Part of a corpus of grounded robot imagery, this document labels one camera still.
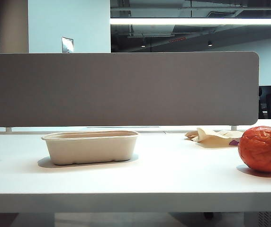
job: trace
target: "wall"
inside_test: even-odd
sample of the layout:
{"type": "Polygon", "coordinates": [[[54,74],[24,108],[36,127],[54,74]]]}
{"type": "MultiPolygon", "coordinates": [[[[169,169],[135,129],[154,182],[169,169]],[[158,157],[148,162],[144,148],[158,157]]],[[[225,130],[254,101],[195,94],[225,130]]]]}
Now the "wall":
{"type": "Polygon", "coordinates": [[[62,52],[62,36],[74,52],[110,52],[109,19],[109,0],[28,0],[29,52],[62,52]]]}
{"type": "Polygon", "coordinates": [[[27,0],[0,1],[0,53],[28,52],[27,0]]]}
{"type": "Polygon", "coordinates": [[[271,85],[271,39],[259,40],[243,44],[235,44],[220,48],[211,48],[206,51],[255,51],[260,57],[261,86],[271,85]]]}

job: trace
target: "container rim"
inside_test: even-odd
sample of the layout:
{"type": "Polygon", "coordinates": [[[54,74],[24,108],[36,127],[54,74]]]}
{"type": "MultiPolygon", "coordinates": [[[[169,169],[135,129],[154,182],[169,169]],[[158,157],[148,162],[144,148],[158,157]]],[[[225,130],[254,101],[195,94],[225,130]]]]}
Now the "container rim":
{"type": "Polygon", "coordinates": [[[66,131],[66,132],[55,132],[49,133],[41,137],[42,140],[53,140],[53,141],[64,141],[64,140],[100,140],[100,139],[110,139],[110,138],[129,138],[129,137],[137,137],[139,135],[136,131],[128,131],[128,130],[113,130],[113,131],[66,131]],[[77,138],[57,138],[57,136],[61,135],[86,135],[86,134],[111,134],[111,133],[130,133],[129,135],[120,135],[120,136],[96,136],[96,137],[77,137],[77,138]]]}

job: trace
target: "light fixture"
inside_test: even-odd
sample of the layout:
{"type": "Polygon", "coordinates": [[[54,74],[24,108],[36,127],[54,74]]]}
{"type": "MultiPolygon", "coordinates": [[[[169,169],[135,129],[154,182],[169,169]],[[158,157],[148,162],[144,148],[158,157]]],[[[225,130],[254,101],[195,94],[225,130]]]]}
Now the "light fixture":
{"type": "Polygon", "coordinates": [[[271,25],[271,19],[241,18],[111,18],[111,25],[271,25]]]}

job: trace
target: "gray fabric divider panel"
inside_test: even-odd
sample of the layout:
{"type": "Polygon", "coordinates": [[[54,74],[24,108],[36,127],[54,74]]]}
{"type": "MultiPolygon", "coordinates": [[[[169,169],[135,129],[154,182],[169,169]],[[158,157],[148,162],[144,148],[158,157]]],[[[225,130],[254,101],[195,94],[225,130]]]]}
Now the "gray fabric divider panel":
{"type": "Polygon", "coordinates": [[[0,127],[251,125],[254,52],[0,54],[0,127]]]}

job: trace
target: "biodegradable food container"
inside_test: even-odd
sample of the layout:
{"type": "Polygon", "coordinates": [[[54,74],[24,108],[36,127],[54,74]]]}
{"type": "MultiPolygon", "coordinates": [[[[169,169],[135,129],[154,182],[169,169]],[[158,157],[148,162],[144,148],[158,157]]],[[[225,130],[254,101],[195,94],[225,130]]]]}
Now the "biodegradable food container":
{"type": "Polygon", "coordinates": [[[138,135],[136,131],[76,131],[42,139],[54,164],[70,165],[129,160],[138,135]]]}

